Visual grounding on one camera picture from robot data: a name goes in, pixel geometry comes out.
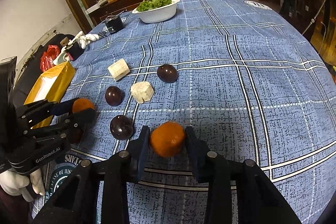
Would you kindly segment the left white gloved hand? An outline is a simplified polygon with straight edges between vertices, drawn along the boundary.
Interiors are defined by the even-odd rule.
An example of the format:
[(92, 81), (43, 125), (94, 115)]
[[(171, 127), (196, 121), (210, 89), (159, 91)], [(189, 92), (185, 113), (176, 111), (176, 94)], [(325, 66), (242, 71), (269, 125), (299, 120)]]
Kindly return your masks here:
[(7, 170), (0, 174), (1, 187), (10, 196), (22, 196), (25, 201), (34, 200), (27, 187), (32, 184), (34, 193), (40, 196), (45, 195), (42, 173), (37, 169), (29, 176), (22, 176), (13, 170)]

